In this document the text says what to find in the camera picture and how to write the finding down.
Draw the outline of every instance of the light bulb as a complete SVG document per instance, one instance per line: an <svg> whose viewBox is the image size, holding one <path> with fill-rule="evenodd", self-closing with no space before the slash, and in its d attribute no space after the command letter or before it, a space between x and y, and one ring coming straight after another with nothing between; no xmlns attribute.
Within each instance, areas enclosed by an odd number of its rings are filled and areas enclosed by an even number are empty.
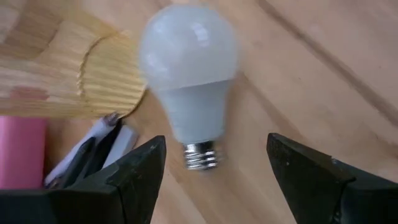
<svg viewBox="0 0 398 224"><path fill-rule="evenodd" d="M146 25L139 66L162 103L188 169L217 165L225 101L238 66L233 28L216 11L174 4Z"/></svg>

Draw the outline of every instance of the wooden surface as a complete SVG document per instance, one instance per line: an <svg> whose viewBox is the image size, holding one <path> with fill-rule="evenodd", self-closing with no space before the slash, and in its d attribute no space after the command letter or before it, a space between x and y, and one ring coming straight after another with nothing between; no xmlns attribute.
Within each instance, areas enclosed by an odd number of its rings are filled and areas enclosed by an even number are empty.
<svg viewBox="0 0 398 224"><path fill-rule="evenodd" d="M83 3L0 0L0 114L99 118L136 107L146 88L137 37Z"/></svg>
<svg viewBox="0 0 398 224"><path fill-rule="evenodd" d="M152 223L295 223L269 164L269 132L398 182L395 1L206 3L228 18L241 43L242 64L229 96L222 139L223 161L209 172L185 170L182 148L159 102L147 93L127 122L140 132L140 143L158 134L167 138L165 175ZM168 4L84 2L91 13L137 34ZM52 122L49 167L84 134L77 126L88 129L90 124Z"/></svg>

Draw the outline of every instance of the metal screw base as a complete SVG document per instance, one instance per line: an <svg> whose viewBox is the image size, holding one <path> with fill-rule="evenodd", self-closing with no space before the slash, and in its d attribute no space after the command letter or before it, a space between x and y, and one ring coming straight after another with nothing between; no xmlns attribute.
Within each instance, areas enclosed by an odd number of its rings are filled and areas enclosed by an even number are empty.
<svg viewBox="0 0 398 224"><path fill-rule="evenodd" d="M213 141L185 145L184 156L190 170L207 170L217 166Z"/></svg>

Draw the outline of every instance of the pink eraser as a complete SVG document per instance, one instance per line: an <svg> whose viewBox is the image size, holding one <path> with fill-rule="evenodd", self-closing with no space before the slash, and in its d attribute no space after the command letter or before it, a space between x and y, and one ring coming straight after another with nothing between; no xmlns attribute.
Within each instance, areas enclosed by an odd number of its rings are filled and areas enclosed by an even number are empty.
<svg viewBox="0 0 398 224"><path fill-rule="evenodd" d="M42 187L44 118L0 116L0 189Z"/></svg>

